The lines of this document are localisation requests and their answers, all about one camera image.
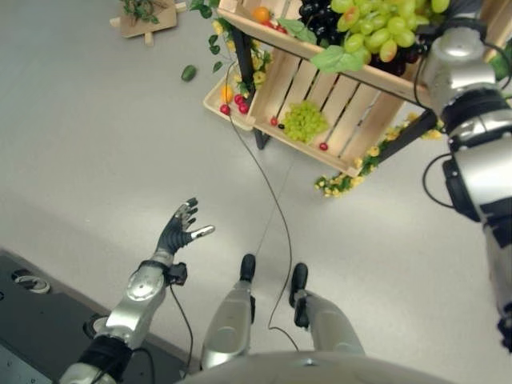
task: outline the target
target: robotic arm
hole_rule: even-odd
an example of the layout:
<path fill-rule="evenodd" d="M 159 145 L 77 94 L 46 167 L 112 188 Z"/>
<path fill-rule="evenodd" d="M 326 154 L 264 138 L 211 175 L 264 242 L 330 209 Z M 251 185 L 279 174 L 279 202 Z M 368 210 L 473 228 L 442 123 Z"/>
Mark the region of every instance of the robotic arm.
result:
<path fill-rule="evenodd" d="M 183 285 L 184 263 L 173 264 L 174 254 L 193 240 L 214 232 L 213 226 L 186 232 L 195 222 L 195 198 L 182 204 L 167 223 L 153 256 L 131 275 L 120 303 L 89 348 L 62 376 L 61 384 L 115 384 L 130 362 L 131 355 L 146 338 L 156 309 L 162 304 L 169 284 Z"/>
<path fill-rule="evenodd" d="M 443 171 L 454 208 L 483 224 L 498 328 L 512 353 L 512 109 L 482 60 L 485 28 L 474 19 L 475 3 L 445 23 L 421 79 L 446 124 L 452 157 Z"/>

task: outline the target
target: grape bunch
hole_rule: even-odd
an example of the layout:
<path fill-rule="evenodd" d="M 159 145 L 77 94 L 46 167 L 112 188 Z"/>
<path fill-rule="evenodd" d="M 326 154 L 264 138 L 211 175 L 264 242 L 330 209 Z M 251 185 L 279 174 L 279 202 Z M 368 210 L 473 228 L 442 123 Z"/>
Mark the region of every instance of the grape bunch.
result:
<path fill-rule="evenodd" d="M 302 0 L 300 20 L 322 46 L 364 49 L 370 64 L 401 76 L 421 51 L 414 32 L 444 12 L 450 0 Z"/>
<path fill-rule="evenodd" d="M 283 123 L 286 136 L 306 144 L 328 128 L 320 109 L 307 100 L 300 104 L 291 104 Z"/>

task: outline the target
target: small wooden stand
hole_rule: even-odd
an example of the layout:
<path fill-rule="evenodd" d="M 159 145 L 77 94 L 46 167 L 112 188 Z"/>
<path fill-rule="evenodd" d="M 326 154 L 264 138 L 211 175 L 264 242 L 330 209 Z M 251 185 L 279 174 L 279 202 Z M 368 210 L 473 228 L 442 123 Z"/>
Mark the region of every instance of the small wooden stand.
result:
<path fill-rule="evenodd" d="M 176 13 L 184 12 L 186 10 L 185 2 L 174 4 L 174 0 L 159 0 L 159 3 L 166 6 L 154 4 L 154 15 L 158 18 L 158 24 L 143 22 L 142 20 L 138 20 L 134 23 L 132 17 L 127 15 L 121 6 L 121 16 L 118 18 L 112 18 L 110 20 L 110 25 L 114 28 L 119 28 L 121 36 L 124 38 L 132 38 L 143 34 L 144 43 L 147 46 L 153 46 L 153 32 L 176 26 Z"/>

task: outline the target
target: robot leg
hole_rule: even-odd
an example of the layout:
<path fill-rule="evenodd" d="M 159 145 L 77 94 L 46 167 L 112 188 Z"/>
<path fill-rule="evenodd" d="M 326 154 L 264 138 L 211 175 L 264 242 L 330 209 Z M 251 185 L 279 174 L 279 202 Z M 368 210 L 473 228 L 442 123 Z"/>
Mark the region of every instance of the robot leg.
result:
<path fill-rule="evenodd" d="M 250 295 L 256 261 L 252 254 L 242 260 L 240 280 L 228 293 L 212 319 L 202 347 L 201 368 L 207 370 L 247 353 L 255 300 Z"/>
<path fill-rule="evenodd" d="M 347 316 L 332 302 L 306 290 L 307 266 L 294 269 L 290 304 L 295 308 L 295 324 L 311 330 L 316 350 L 365 354 Z"/>

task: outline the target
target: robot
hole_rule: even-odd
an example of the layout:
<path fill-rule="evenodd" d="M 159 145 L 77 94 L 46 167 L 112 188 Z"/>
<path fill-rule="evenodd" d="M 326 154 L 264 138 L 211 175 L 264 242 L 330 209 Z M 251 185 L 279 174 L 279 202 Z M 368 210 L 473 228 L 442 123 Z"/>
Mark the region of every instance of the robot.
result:
<path fill-rule="evenodd" d="M 476 21 L 478 2 L 462 4 L 438 31 L 421 72 L 433 111 L 446 124 L 451 159 L 443 163 L 454 208 L 481 222 L 502 333 L 512 353 L 512 110 L 501 96 L 494 72 L 482 61 L 485 28 Z M 144 340 L 169 284 L 183 284 L 186 267 L 174 254 L 213 226 L 186 232 L 195 221 L 197 200 L 178 209 L 163 230 L 153 256 L 131 275 L 120 303 L 61 384 L 115 384 Z M 203 343 L 203 371 L 184 383 L 347 384 L 447 383 L 365 356 L 354 328 L 335 304 L 306 290 L 307 267 L 297 264 L 290 304 L 297 326 L 310 328 L 314 350 L 249 356 L 255 300 L 250 286 L 255 257 L 242 260 L 235 283 L 215 314 Z"/>

